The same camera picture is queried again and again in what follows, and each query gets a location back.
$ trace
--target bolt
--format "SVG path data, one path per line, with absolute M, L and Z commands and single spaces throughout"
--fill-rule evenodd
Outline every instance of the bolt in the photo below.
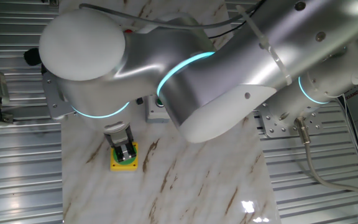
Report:
M 324 32 L 319 32 L 319 33 L 316 35 L 316 40 L 317 40 L 318 42 L 323 41 L 325 38 L 326 38 L 326 33 L 324 33 Z
M 306 8 L 306 3 L 304 2 L 298 2 L 295 4 L 295 10 L 296 11 L 302 11 Z

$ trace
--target metal slatted wall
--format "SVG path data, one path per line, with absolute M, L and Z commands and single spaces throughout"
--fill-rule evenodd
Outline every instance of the metal slatted wall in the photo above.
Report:
M 229 17 L 236 5 L 248 9 L 258 0 L 226 1 Z M 236 27 L 242 21 L 232 24 Z M 313 164 L 326 180 L 358 187 L 358 153 L 348 132 L 343 110 L 329 103 L 318 110 L 324 132 L 311 137 Z M 255 111 L 259 136 L 283 224 L 358 223 L 358 193 L 330 189 L 309 175 L 305 148 L 299 137 L 266 138 Z
M 0 223 L 62 223 L 60 124 L 48 114 L 39 67 L 23 53 L 38 46 L 58 14 L 45 0 L 0 0 L 0 71 L 14 124 L 0 126 Z

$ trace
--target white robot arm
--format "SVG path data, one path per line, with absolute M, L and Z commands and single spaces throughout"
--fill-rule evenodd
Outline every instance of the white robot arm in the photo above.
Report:
M 63 14 L 45 28 L 40 56 L 50 73 L 44 88 L 59 86 L 50 95 L 62 105 L 47 95 L 52 116 L 73 108 L 112 146 L 128 143 L 128 105 L 139 97 L 158 94 L 187 141 L 207 141 L 271 96 L 291 95 L 306 82 L 302 74 L 358 39 L 358 0 L 266 1 L 252 19 L 243 14 L 249 26 L 218 51 L 201 29 L 187 29 L 198 25 L 190 16 L 163 19 L 186 29 L 154 26 L 124 34 L 94 9 Z M 328 100 L 323 96 L 307 97 Z M 279 117 L 287 112 L 277 111 Z

